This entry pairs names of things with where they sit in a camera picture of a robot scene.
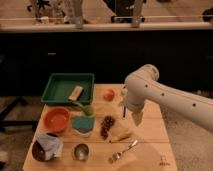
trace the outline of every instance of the cloth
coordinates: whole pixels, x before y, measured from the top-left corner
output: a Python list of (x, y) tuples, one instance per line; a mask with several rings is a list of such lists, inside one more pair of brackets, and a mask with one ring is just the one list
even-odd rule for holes
[(36, 140), (45, 151), (45, 160), (61, 156), (63, 142), (58, 137), (48, 134), (40, 134), (36, 137)]

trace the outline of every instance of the green tray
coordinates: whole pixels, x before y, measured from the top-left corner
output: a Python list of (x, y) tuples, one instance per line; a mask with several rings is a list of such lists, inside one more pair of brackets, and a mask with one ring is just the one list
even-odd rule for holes
[(89, 105), (93, 99), (95, 76), (92, 73), (53, 73), (51, 74), (41, 101), (47, 105), (73, 105), (68, 97), (75, 86), (83, 87), (78, 101)]

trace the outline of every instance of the red bowl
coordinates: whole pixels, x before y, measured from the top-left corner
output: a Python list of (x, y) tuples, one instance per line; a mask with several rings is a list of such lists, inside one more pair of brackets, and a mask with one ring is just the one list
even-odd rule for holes
[(61, 132), (66, 129), (70, 120), (70, 112), (58, 107), (48, 111), (44, 117), (44, 125), (51, 132)]

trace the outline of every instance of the wooden table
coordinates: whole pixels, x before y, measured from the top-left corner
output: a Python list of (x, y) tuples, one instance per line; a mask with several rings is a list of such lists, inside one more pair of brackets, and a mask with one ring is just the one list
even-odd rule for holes
[[(43, 125), (43, 117), (51, 107), (45, 105), (23, 166), (24, 171), (177, 170), (159, 105), (148, 100), (145, 101), (142, 123), (135, 126), (130, 111), (127, 112), (125, 119), (122, 118), (123, 108), (120, 105), (122, 87), (122, 84), (96, 84), (91, 105), (95, 115), (95, 125), (91, 136), (80, 137), (69, 126), (64, 132), (58, 134), (64, 143), (62, 157), (48, 162), (38, 162), (32, 157), (32, 145), (36, 135), (48, 132)], [(116, 96), (111, 102), (103, 99), (108, 88), (112, 88), (116, 92)], [(72, 115), (81, 113), (70, 107), (68, 109)], [(113, 115), (116, 118), (115, 125), (110, 129), (111, 135), (116, 135), (127, 128), (133, 131), (133, 135), (118, 143), (103, 140), (100, 136), (100, 123), (106, 115)], [(108, 162), (108, 158), (114, 152), (122, 151), (135, 139), (139, 140), (138, 145), (126, 152), (119, 161), (113, 164)], [(89, 146), (90, 154), (86, 162), (76, 161), (72, 158), (72, 150), (79, 143), (86, 143)]]

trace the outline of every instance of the spoon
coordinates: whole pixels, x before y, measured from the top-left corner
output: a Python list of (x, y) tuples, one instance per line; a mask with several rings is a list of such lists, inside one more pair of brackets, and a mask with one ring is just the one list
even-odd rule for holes
[(128, 148), (124, 149), (123, 151), (121, 152), (117, 152), (117, 153), (114, 153), (110, 158), (109, 158), (109, 162), (110, 163), (113, 163), (115, 161), (117, 161), (118, 159), (121, 158), (121, 156), (123, 155), (123, 153), (125, 153), (126, 151), (130, 150), (132, 147), (136, 146), (138, 143), (138, 140), (135, 140), (133, 141), (129, 146)]

